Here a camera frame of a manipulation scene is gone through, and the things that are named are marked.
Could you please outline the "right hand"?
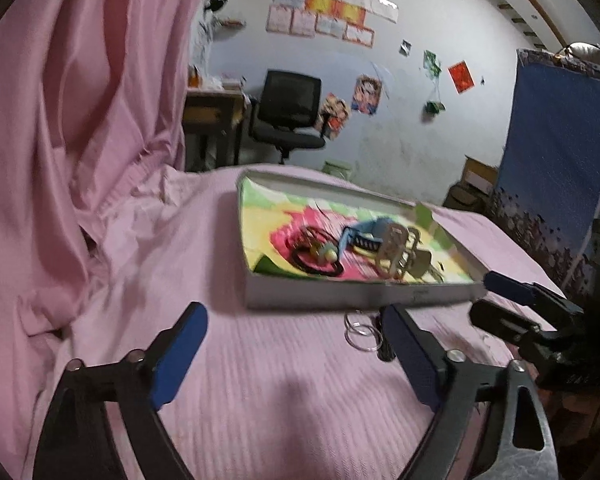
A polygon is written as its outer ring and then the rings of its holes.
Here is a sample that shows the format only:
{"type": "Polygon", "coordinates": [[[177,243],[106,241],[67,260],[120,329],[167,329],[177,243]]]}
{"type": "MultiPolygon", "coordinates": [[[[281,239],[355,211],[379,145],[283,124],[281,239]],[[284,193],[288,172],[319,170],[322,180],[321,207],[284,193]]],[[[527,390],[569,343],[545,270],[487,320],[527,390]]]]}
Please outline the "right hand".
{"type": "Polygon", "coordinates": [[[575,394],[539,389],[538,393],[556,451],[600,430],[600,392],[575,394]]]}

